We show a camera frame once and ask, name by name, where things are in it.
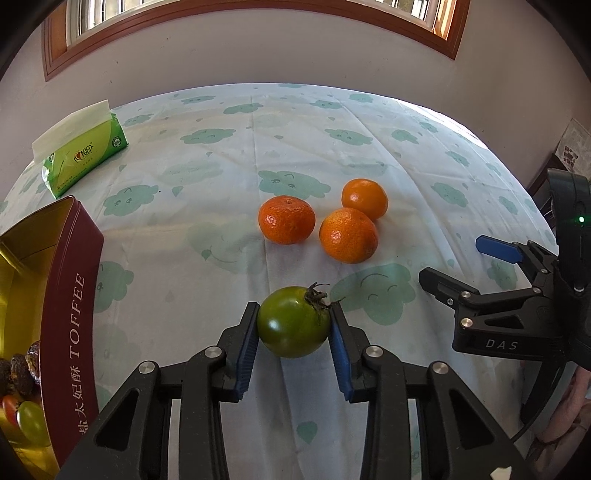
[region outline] tangerine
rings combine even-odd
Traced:
[[[316,215],[307,202],[281,195],[261,205],[258,222],[266,238],[276,244],[291,245],[310,236],[316,225]]]
[[[324,251],[343,263],[361,263],[378,248],[378,230],[360,210],[340,208],[320,225],[320,243]]]
[[[384,189],[373,180],[354,179],[343,187],[340,198],[343,207],[355,208],[376,221],[388,210],[388,197]]]

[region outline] tissue pack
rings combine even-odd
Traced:
[[[107,100],[68,115],[32,145],[35,162],[43,164],[43,181],[55,198],[126,146]]]

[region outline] tomato calyx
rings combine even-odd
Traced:
[[[323,291],[317,291],[316,287],[319,285],[328,285],[328,283],[318,283],[314,282],[312,285],[308,287],[306,293],[304,293],[304,300],[314,307],[316,314],[318,315],[318,323],[320,324],[321,318],[320,313],[322,310],[326,310],[330,305],[327,305],[322,300],[328,297],[329,295]]]

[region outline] wall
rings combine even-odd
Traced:
[[[591,125],[591,83],[525,0],[472,0],[455,61],[361,22],[252,10],[156,25],[45,83],[38,29],[0,81],[0,198],[32,159],[31,142],[70,112],[232,82],[315,83],[427,106],[470,128],[525,185],[571,117]]]

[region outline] maroon box side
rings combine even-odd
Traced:
[[[56,246],[41,321],[41,396],[62,466],[98,415],[92,318],[103,235],[75,201]]]

